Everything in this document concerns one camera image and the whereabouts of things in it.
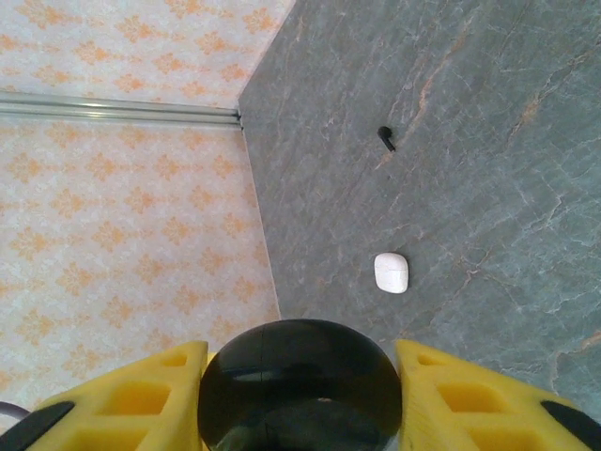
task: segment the black cable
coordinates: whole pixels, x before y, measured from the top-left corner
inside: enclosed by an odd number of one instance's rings
[[[16,418],[17,420],[23,420],[29,414],[29,410],[19,407],[9,402],[0,401],[0,415],[8,415]]]

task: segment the orange floral wallpaper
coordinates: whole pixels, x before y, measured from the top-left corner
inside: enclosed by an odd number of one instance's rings
[[[0,90],[233,108],[293,0],[6,0]]]
[[[29,408],[279,317],[240,131],[0,119],[0,237],[0,399]]]

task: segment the black sphere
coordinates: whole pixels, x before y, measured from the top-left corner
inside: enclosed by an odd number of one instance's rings
[[[211,451],[379,451],[400,424],[390,360],[333,322],[256,327],[225,345],[200,382],[198,427]]]

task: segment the metal rail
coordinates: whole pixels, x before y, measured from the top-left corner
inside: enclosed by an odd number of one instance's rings
[[[240,127],[237,110],[0,91],[0,116]]]

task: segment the floor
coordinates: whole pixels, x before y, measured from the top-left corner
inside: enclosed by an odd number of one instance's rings
[[[240,100],[283,317],[418,340],[601,420],[600,17],[298,2]],[[375,287],[387,251],[403,295]]]

